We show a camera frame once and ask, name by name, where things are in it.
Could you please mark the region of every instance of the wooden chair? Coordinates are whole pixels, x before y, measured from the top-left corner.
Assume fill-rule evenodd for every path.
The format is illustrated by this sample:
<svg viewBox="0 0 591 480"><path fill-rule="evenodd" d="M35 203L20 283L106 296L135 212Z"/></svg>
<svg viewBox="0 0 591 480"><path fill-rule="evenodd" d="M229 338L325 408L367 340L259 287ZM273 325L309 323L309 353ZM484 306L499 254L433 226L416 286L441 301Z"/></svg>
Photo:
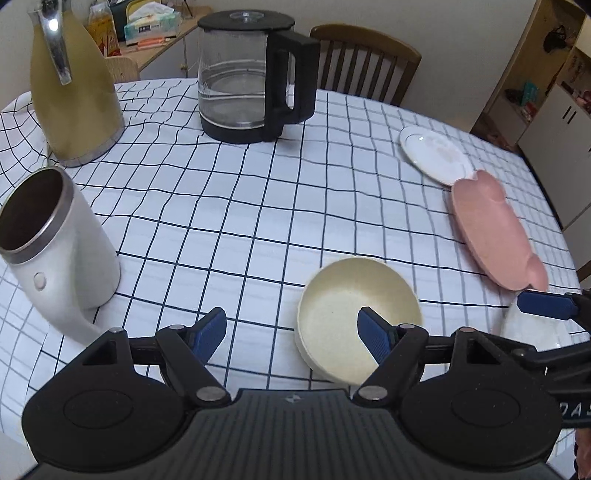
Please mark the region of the wooden chair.
<svg viewBox="0 0 591 480"><path fill-rule="evenodd" d="M105 59L113 82L137 82L139 80L138 64L127 57L108 57Z"/></svg>
<svg viewBox="0 0 591 480"><path fill-rule="evenodd" d="M388 97L389 100L387 102L396 106L400 105L421 61L421 54L410 45L368 28L341 24L319 25L312 28L310 36L320 41L328 42L324 66L322 67L321 65L322 76L319 79L320 88L366 98L374 98L380 102L385 101ZM336 68L331 69L333 52L336 52L335 44L337 44L337 48L340 45L340 50ZM352 53L349 56L347 53L351 49ZM358 70L357 58L360 50L365 51L365 59L361 71L358 72L358 75L354 75ZM339 88L344 76L343 65L345 64L345 57L349 57L346 77L344 78L345 84ZM397 86L392 86L391 88L392 77L397 69L399 59L405 60L406 65L404 69L400 66L398 67L398 70L401 70L400 79ZM382 72L384 60L386 63L389 63L385 75ZM368 69L371 63L374 64L374 68L369 84L367 84ZM354 77L358 77L355 89L353 89ZM378 81L381 89L376 91Z"/></svg>

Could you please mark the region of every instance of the black carafe lid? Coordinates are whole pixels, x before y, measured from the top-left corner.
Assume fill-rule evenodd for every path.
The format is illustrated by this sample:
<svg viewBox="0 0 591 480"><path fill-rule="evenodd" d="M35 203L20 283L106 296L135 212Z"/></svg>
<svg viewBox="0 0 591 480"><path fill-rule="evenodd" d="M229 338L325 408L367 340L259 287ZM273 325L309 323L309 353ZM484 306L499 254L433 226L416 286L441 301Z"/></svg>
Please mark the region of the black carafe lid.
<svg viewBox="0 0 591 480"><path fill-rule="evenodd" d="M296 21L289 15L269 10L224 10L199 19L197 25L206 30L263 31L289 30Z"/></svg>

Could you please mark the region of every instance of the tissue box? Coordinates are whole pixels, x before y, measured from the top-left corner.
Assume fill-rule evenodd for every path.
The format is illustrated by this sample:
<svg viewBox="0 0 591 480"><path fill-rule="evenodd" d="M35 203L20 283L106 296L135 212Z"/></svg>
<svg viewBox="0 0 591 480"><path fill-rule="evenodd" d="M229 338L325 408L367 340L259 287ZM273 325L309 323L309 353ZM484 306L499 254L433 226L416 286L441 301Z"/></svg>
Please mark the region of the tissue box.
<svg viewBox="0 0 591 480"><path fill-rule="evenodd" d="M129 46L150 38L176 37L181 21L178 12L141 18L125 26L125 43Z"/></svg>

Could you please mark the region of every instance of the white mug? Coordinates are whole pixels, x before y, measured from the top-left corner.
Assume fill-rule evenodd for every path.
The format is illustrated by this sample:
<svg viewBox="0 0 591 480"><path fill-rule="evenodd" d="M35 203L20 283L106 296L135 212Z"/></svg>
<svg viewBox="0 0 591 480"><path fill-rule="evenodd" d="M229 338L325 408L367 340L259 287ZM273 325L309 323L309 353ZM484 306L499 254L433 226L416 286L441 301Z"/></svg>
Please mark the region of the white mug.
<svg viewBox="0 0 591 480"><path fill-rule="evenodd" d="M113 245L72 179L59 167L29 175L0 210L0 255L43 317L90 345L102 333L89 309L115 293Z"/></svg>

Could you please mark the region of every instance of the glass carafe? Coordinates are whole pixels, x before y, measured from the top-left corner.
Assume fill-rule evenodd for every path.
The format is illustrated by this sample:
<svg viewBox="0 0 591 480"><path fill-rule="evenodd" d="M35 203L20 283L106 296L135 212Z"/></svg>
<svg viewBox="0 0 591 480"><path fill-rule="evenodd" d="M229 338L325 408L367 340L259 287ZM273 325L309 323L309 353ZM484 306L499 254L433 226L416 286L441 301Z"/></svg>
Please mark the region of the glass carafe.
<svg viewBox="0 0 591 480"><path fill-rule="evenodd" d="M205 132L229 143L276 139L314 114L320 44L269 11L225 11L199 20L199 111ZM286 102L290 54L294 105Z"/></svg>

